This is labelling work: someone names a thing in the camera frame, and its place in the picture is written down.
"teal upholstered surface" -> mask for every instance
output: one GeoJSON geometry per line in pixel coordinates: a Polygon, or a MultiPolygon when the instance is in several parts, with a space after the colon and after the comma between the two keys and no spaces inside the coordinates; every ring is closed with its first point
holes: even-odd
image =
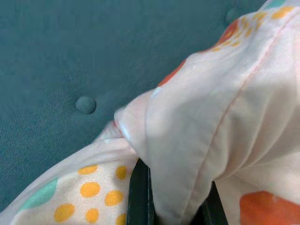
{"type": "Polygon", "coordinates": [[[2,1],[0,211],[89,144],[118,107],[263,2],[2,1]]]}

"patterned cloth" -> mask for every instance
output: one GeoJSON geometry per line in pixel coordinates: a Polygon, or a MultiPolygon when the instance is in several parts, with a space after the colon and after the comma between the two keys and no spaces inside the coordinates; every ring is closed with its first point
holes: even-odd
{"type": "Polygon", "coordinates": [[[162,224],[188,224],[213,180],[230,225],[300,224],[299,6],[267,1],[234,21],[28,186],[1,224],[124,225],[137,156],[162,224]]]}

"mint green spot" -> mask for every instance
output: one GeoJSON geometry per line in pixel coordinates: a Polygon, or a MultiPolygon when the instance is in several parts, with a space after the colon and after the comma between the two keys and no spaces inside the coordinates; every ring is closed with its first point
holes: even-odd
{"type": "Polygon", "coordinates": [[[39,189],[27,202],[23,204],[19,211],[40,206],[49,201],[55,193],[57,180],[53,180],[39,189]]]}
{"type": "Polygon", "coordinates": [[[274,0],[266,7],[266,9],[280,7],[283,5],[284,2],[285,0],[274,0]]]}

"upholstery button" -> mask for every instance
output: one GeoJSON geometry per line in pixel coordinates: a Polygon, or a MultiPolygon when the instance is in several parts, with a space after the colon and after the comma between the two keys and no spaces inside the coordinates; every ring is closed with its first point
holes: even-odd
{"type": "Polygon", "coordinates": [[[231,24],[234,20],[236,20],[240,16],[241,16],[241,13],[237,8],[234,7],[234,8],[229,9],[225,15],[226,26],[231,24]]]}
{"type": "Polygon", "coordinates": [[[96,109],[96,101],[91,97],[80,97],[76,101],[76,109],[84,114],[91,114],[96,109]]]}

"stitching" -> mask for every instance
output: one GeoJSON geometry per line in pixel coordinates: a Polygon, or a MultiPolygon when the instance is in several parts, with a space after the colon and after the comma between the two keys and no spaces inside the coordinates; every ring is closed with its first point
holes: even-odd
{"type": "Polygon", "coordinates": [[[296,15],[297,15],[297,14],[295,14],[294,16],[291,16],[291,18],[288,19],[288,20],[285,22],[285,24],[278,30],[278,32],[277,32],[277,34],[276,34],[274,40],[273,40],[272,43],[269,45],[269,47],[268,47],[267,51],[265,52],[264,56],[262,57],[262,59],[260,60],[260,62],[256,65],[256,67],[253,69],[253,71],[246,77],[246,79],[244,80],[244,82],[243,82],[241,88],[239,89],[239,91],[238,91],[236,97],[231,101],[231,103],[229,104],[229,106],[226,108],[226,110],[225,110],[223,116],[221,117],[221,119],[220,119],[220,121],[219,121],[219,123],[218,123],[218,125],[217,125],[217,128],[216,128],[216,130],[215,130],[215,132],[214,132],[214,134],[213,134],[213,137],[212,137],[211,142],[210,142],[210,146],[209,146],[209,148],[208,148],[208,150],[207,150],[207,152],[206,152],[206,155],[205,155],[205,157],[204,157],[204,159],[203,159],[203,163],[202,163],[202,165],[200,166],[200,168],[199,168],[199,170],[198,170],[197,177],[196,177],[196,179],[195,179],[195,182],[194,182],[194,186],[193,186],[191,195],[190,195],[190,197],[189,197],[189,199],[188,199],[188,202],[187,202],[187,205],[186,205],[186,207],[185,207],[185,209],[184,209],[184,211],[183,211],[182,217],[181,217],[181,219],[180,219],[180,223],[182,222],[183,215],[186,214],[186,210],[187,210],[187,208],[188,208],[188,206],[189,206],[189,204],[190,204],[191,198],[192,198],[193,193],[194,193],[194,191],[195,191],[195,187],[196,187],[196,184],[197,184],[197,182],[196,182],[196,181],[197,181],[197,178],[198,178],[198,176],[199,176],[199,174],[200,174],[200,171],[201,171],[201,169],[202,169],[202,167],[203,167],[203,164],[204,164],[204,162],[205,162],[205,159],[206,159],[206,157],[207,157],[207,155],[208,155],[208,153],[209,153],[209,151],[210,151],[210,149],[211,149],[211,146],[212,146],[212,144],[213,144],[213,142],[214,142],[214,140],[215,140],[215,138],[216,138],[216,136],[217,136],[217,134],[218,134],[218,131],[219,131],[221,125],[222,125],[222,122],[223,122],[225,116],[227,115],[227,113],[229,112],[229,110],[231,109],[231,107],[234,105],[234,103],[236,102],[236,100],[241,96],[241,93],[242,93],[242,91],[245,89],[245,87],[246,87],[246,85],[248,84],[248,82],[255,76],[255,72],[259,69],[259,67],[261,66],[261,64],[264,62],[264,60],[265,60],[266,57],[268,56],[268,54],[269,54],[270,50],[272,49],[272,47],[273,47],[275,41],[277,41],[280,32],[287,26],[287,24],[288,24],[288,23],[289,23],[296,15]]]}

